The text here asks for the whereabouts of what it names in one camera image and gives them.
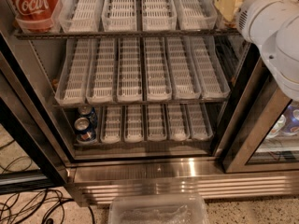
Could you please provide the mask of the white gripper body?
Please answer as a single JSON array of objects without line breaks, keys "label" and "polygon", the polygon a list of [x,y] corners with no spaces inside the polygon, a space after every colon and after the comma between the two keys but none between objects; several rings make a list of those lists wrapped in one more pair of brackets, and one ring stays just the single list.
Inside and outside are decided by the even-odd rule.
[{"label": "white gripper body", "polygon": [[236,14],[237,30],[261,46],[274,34],[291,41],[299,32],[299,0],[245,0]]}]

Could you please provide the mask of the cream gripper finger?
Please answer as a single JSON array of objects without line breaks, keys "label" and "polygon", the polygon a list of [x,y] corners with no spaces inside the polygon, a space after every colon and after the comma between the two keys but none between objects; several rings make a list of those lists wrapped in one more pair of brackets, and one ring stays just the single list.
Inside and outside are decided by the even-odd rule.
[{"label": "cream gripper finger", "polygon": [[233,21],[235,13],[238,11],[244,0],[214,0],[214,6],[224,19]]}]

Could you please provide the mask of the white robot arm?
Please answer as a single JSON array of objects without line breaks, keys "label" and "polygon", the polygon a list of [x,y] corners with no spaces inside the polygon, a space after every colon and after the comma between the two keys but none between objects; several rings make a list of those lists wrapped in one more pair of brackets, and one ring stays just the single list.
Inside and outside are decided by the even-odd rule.
[{"label": "white robot arm", "polygon": [[299,0],[214,0],[223,18],[254,44],[280,89],[299,101]]}]

